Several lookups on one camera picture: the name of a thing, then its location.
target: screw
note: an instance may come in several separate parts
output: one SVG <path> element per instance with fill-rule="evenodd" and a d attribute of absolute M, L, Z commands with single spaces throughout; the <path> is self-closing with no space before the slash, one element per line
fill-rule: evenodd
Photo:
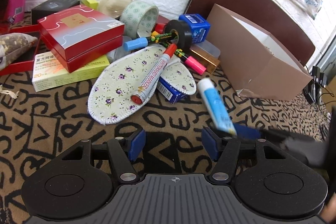
<path fill-rule="evenodd" d="M 227 173 L 217 172 L 212 175 L 212 178 L 215 180 L 227 180 L 229 175 Z"/>
<path fill-rule="evenodd" d="M 120 179 L 122 179 L 123 181 L 131 181 L 131 180 L 135 180 L 136 178 L 137 178 L 137 175 L 133 173 L 123 173 L 120 175 Z"/>

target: red box lid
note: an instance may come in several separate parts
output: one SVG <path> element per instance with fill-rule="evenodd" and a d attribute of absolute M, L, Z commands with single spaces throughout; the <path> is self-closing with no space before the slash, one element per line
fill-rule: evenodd
<path fill-rule="evenodd" d="M 124 32 L 124 23 L 85 5 L 41 18 L 38 24 L 48 49 L 54 48 L 66 61 Z"/>

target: black electrical tape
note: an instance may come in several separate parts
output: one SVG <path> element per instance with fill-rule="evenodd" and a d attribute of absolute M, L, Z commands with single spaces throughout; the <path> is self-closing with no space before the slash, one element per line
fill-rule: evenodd
<path fill-rule="evenodd" d="M 190 49 L 193 41 L 193 35 L 188 23 L 183 20 L 175 19 L 169 21 L 165 26 L 164 33 L 173 32 L 177 34 L 177 47 L 184 51 Z"/>

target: blue small box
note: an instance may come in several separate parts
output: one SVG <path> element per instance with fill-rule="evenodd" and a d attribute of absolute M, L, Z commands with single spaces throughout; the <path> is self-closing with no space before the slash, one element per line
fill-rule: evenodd
<path fill-rule="evenodd" d="M 179 20 L 188 23 L 193 36 L 193 43 L 203 42 L 210 30 L 210 24 L 199 14 L 180 15 Z"/>
<path fill-rule="evenodd" d="M 161 77 L 157 83 L 156 88 L 162 93 L 167 100 L 174 104 L 177 101 L 181 100 L 182 98 L 186 97 L 187 95 L 179 92 L 178 90 L 174 89 L 171 85 L 169 85 L 166 81 L 164 81 Z"/>

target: red box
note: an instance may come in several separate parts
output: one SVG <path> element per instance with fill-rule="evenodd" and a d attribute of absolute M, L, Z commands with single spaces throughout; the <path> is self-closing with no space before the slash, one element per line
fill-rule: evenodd
<path fill-rule="evenodd" d="M 74 70 L 122 45 L 124 24 L 84 5 L 38 20 L 47 48 Z"/>
<path fill-rule="evenodd" d="M 14 33 L 14 32 L 26 33 L 33 37 L 37 37 L 38 41 L 27 52 L 25 52 L 18 59 L 16 59 L 13 63 L 9 64 L 3 70 L 0 70 L 0 76 L 33 70 L 34 58 L 35 55 L 38 54 L 39 47 L 41 45 L 40 41 L 41 37 L 39 30 L 40 30 L 39 25 L 30 25 L 20 28 L 14 28 L 8 32 L 8 33 Z"/>

